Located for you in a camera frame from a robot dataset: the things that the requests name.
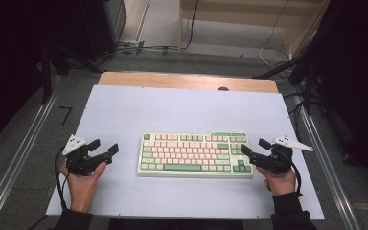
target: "forearm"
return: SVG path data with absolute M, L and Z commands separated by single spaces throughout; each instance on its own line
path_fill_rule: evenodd
M 52 230 L 88 230 L 91 219 L 92 214 L 65 209 L 62 211 L 56 227 L 52 228 Z
M 271 215 L 273 229 L 317 229 L 311 221 L 310 213 L 303 211 L 297 193 L 274 195 L 275 214 Z

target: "person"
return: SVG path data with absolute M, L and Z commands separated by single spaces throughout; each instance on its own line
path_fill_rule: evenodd
M 52 230 L 87 230 L 93 217 L 89 214 L 95 196 L 97 182 L 104 173 L 106 163 L 102 162 L 92 174 L 80 176 L 70 174 L 67 178 L 71 195 L 69 209 L 62 211 L 57 225 Z M 305 230 L 317 229 L 311 221 L 308 211 L 303 211 L 299 194 L 295 192 L 296 177 L 293 170 L 275 175 L 268 170 L 256 168 L 265 177 L 264 184 L 272 192 L 274 214 L 271 220 L 274 230 Z M 60 172 L 68 174 L 65 163 Z

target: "white bracket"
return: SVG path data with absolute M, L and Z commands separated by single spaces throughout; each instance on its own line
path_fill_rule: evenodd
M 67 145 L 65 145 L 65 148 L 62 154 L 67 155 L 73 150 L 76 150 L 79 147 L 83 146 L 87 142 L 88 141 L 85 138 L 74 136 L 73 134 L 71 134 L 70 139 L 68 139 Z
M 287 136 L 283 136 L 283 137 L 278 137 L 278 138 L 274 138 L 273 140 L 274 143 L 282 145 L 284 147 L 289 147 L 289 148 L 295 148 L 295 149 L 300 149 L 300 150 L 307 150 L 307 151 L 313 151 L 313 147 L 308 147 L 304 144 L 301 144 L 298 141 L 295 141 Z

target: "green spacebar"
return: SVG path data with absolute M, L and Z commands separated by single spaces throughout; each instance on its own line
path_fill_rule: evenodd
M 164 165 L 165 171 L 201 171 L 200 165 Z

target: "keyboard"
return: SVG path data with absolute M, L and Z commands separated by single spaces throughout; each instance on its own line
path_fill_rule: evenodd
M 142 176 L 250 178 L 253 167 L 242 144 L 249 146 L 244 132 L 145 132 L 137 171 Z

